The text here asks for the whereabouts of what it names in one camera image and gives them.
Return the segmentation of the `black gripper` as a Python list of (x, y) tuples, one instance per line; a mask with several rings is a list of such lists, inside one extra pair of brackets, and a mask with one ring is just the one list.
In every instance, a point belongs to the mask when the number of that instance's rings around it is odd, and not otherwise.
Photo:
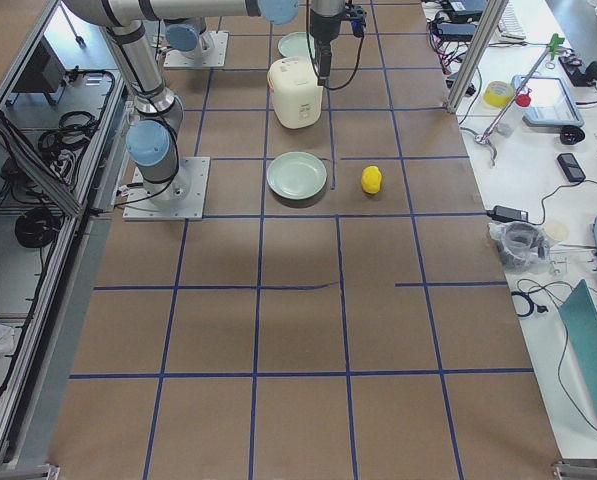
[(340, 32), (342, 0), (313, 0), (309, 7), (309, 32), (317, 44), (318, 84), (326, 85), (331, 71), (330, 43)]

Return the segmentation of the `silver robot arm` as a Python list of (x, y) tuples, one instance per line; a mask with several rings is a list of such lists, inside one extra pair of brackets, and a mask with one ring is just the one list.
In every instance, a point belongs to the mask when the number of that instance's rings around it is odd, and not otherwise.
[(167, 42), (183, 56), (200, 59), (212, 52), (214, 41), (204, 17), (165, 20), (164, 24)]
[(98, 0), (68, 1), (69, 10), (80, 19), (101, 28), (124, 81), (134, 95), (139, 117), (130, 128), (126, 146), (140, 140), (154, 147), (158, 138), (168, 147), (156, 160), (131, 155), (137, 165), (147, 196), (158, 206), (171, 206), (188, 195), (190, 177), (181, 171), (177, 135), (183, 119), (180, 98), (164, 82), (160, 67), (146, 37), (145, 20), (188, 26), (207, 17), (262, 17), (273, 25), (284, 25), (297, 15), (298, 1), (202, 1), (202, 0)]

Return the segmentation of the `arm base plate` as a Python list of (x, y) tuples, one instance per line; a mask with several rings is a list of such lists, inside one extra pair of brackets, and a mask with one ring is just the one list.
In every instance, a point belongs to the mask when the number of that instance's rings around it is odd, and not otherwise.
[(177, 221), (189, 219), (200, 221), (203, 218), (207, 184), (210, 170), (209, 157), (182, 157), (179, 171), (173, 182), (157, 196), (164, 185), (156, 188), (146, 183), (137, 167), (134, 168), (133, 182), (142, 185), (131, 189), (128, 205), (124, 206), (123, 219), (126, 221)]
[(169, 44), (164, 60), (167, 69), (210, 69), (225, 65), (229, 40), (227, 31), (198, 33), (188, 25), (167, 29)]

